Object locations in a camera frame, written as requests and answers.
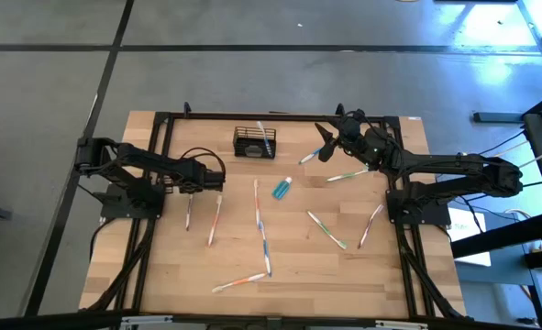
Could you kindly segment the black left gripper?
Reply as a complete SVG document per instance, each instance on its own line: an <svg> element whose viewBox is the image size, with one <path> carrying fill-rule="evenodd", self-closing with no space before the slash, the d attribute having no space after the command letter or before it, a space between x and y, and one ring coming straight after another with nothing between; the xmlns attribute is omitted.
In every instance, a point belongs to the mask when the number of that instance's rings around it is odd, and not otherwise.
<svg viewBox="0 0 542 330"><path fill-rule="evenodd" d="M195 159L179 159L171 173L173 185L180 193L199 193L205 189L222 192L226 174L222 171L206 171L206 166Z"/></svg>

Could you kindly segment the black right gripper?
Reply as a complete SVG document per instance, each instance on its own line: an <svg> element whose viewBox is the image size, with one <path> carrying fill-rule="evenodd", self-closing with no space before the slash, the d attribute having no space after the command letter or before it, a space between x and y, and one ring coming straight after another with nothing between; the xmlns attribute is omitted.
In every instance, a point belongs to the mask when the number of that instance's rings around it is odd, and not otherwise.
<svg viewBox="0 0 542 330"><path fill-rule="evenodd" d="M393 155L393 139L383 129L373 126L361 110L350 111L340 117L338 137L315 123L315 128L325 142L318 152L318 159L327 162L337 146L368 168L389 168Z"/></svg>

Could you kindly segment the blue white toothbrush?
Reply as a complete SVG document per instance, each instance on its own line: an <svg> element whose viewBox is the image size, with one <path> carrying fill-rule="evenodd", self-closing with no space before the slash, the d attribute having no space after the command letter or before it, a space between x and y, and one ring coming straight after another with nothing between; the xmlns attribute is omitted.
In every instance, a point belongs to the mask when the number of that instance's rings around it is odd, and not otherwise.
<svg viewBox="0 0 542 330"><path fill-rule="evenodd" d="M270 141L268 139L268 136L267 136L267 133L266 133L266 130L265 130L265 127L264 125L261 123L261 121L257 121L257 126L262 134L262 137L263 137L263 141L264 141L264 144L265 144L265 148L267 150L267 153L269 154L269 157L272 158L273 157L273 153L272 153L272 148L271 148L271 144L270 144Z"/></svg>
<svg viewBox="0 0 542 330"><path fill-rule="evenodd" d="M268 246L268 240L267 240L267 237L266 237L265 226L264 226L262 221L260 221L260 223L259 223L259 230L260 230L260 233L262 235L265 267L266 267L268 276L271 277L272 276L272 270L271 270L271 260L270 260L269 246Z"/></svg>
<svg viewBox="0 0 542 330"><path fill-rule="evenodd" d="M314 157L316 157L320 150L321 150L321 148L318 148L318 149L314 150L313 152L311 152L310 154L304 156L302 159L300 159L298 161L298 165L303 165L307 161L309 161L309 160L313 159Z"/></svg>

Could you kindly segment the green white toothbrush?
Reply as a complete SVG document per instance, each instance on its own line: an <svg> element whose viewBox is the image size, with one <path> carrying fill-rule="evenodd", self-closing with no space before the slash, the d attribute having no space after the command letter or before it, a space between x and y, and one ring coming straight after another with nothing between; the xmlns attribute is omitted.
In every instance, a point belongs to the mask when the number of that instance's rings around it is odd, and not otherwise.
<svg viewBox="0 0 542 330"><path fill-rule="evenodd" d="M325 226L325 224L311 211L307 210L306 213L308 216L323 230L323 232L332 240L334 241L340 248L347 249L348 246L345 242L337 239L330 230Z"/></svg>
<svg viewBox="0 0 542 330"><path fill-rule="evenodd" d="M344 180L344 179L356 177L356 176L358 176L358 175L361 175L361 174L364 174L364 173L368 173L368 172L369 172L368 169L364 169L364 170L360 170L360 171L356 171L356 172L350 172L350 173L345 173L345 174L339 174L339 175L337 175L337 176L330 177L330 178L326 179L326 182L340 181L340 180Z"/></svg>

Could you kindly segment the teal mouthwash bottle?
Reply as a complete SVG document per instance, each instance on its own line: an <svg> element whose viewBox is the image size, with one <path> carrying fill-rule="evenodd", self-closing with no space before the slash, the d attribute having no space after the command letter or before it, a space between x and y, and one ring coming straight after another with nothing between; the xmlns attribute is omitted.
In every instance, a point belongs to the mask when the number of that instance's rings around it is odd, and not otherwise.
<svg viewBox="0 0 542 330"><path fill-rule="evenodd" d="M281 200L284 195L290 190L292 182L292 177L286 177L284 180L280 181L273 190L272 196L277 200Z"/></svg>

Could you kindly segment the white paper sheet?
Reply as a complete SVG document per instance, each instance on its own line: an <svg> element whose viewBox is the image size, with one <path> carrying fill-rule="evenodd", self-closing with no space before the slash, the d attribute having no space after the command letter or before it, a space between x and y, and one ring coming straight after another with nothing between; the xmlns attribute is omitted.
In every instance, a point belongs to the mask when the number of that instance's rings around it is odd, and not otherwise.
<svg viewBox="0 0 542 330"><path fill-rule="evenodd" d="M472 237L486 231L485 218L482 213L472 214L457 208L448 209L450 225L447 232L451 241L458 241L463 238ZM466 257L455 258L457 262L471 265L490 267L492 265L489 252L482 252Z"/></svg>

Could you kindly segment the grey metal floor bar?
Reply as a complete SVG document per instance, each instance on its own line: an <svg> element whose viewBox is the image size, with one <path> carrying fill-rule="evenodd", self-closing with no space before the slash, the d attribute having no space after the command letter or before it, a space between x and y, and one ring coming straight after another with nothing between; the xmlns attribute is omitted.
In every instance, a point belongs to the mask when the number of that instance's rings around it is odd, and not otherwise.
<svg viewBox="0 0 542 330"><path fill-rule="evenodd" d="M520 124L524 119L519 113L476 112L473 114L473 121L487 124Z"/></svg>

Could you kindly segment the black metal beam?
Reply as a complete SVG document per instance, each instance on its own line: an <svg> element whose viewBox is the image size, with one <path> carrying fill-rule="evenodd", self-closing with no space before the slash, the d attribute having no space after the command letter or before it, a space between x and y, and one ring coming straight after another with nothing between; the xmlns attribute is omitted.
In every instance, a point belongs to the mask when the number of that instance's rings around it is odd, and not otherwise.
<svg viewBox="0 0 542 330"><path fill-rule="evenodd" d="M451 250L455 258L462 258L538 239L542 239L542 214L453 241Z"/></svg>

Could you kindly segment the black aluminium table frame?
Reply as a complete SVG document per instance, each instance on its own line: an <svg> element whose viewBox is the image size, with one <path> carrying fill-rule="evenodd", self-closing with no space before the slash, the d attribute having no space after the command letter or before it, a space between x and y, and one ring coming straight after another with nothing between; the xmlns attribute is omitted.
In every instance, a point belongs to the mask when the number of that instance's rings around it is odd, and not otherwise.
<svg viewBox="0 0 542 330"><path fill-rule="evenodd" d="M354 159L341 153L327 163L312 160L298 165L321 143L314 115L195 114L160 126L152 124L153 117L151 112L131 113L123 140L140 148L154 145L173 157L211 149L213 155L205 163L225 167L227 181L222 192L194 197L189 231L185 231L188 197L167 196L147 269L131 275L133 281L143 281L143 290L141 294L127 291L126 307L155 314L385 319L439 315L415 273L402 264L399 231L384 208L357 249L372 212L384 203L386 178L372 172L326 182L361 171ZM243 159L234 154L235 127L253 127L257 121L276 130L275 159ZM277 200L272 192L286 177L293 178L291 188ZM267 273L255 219L255 179L272 276L212 293L216 286ZM219 194L223 202L208 247ZM348 248L332 241L307 210Z"/></svg>

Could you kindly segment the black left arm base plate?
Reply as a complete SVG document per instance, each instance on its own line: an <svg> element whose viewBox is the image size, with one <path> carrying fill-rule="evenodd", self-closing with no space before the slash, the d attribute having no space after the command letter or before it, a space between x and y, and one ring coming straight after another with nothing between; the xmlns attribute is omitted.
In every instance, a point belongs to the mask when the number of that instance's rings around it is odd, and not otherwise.
<svg viewBox="0 0 542 330"><path fill-rule="evenodd" d="M102 203L100 215L105 218L157 218L161 215L165 191L161 186L151 186L155 195L147 201L133 198L123 188L109 184L106 192L98 192Z"/></svg>

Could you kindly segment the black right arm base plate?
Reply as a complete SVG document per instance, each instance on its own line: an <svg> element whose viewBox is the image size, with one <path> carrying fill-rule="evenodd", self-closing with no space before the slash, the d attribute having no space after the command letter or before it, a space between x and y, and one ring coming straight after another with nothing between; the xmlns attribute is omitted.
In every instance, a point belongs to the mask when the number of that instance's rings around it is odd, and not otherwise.
<svg viewBox="0 0 542 330"><path fill-rule="evenodd" d="M385 196L388 216L394 224L436 226L450 224L448 207L445 204L418 203L409 198L403 198L401 190L389 190Z"/></svg>

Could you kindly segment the silver metal bracket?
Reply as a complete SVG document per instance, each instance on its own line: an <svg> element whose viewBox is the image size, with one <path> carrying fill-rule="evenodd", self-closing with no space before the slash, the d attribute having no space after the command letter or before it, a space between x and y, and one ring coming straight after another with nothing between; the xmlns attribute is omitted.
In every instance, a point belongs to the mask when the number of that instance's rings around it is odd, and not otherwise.
<svg viewBox="0 0 542 330"><path fill-rule="evenodd" d="M394 320L376 320L375 327L389 330L428 330L427 324Z"/></svg>
<svg viewBox="0 0 542 330"><path fill-rule="evenodd" d="M160 325L173 322L172 315L136 315L121 319L120 330L135 330L140 325Z"/></svg>

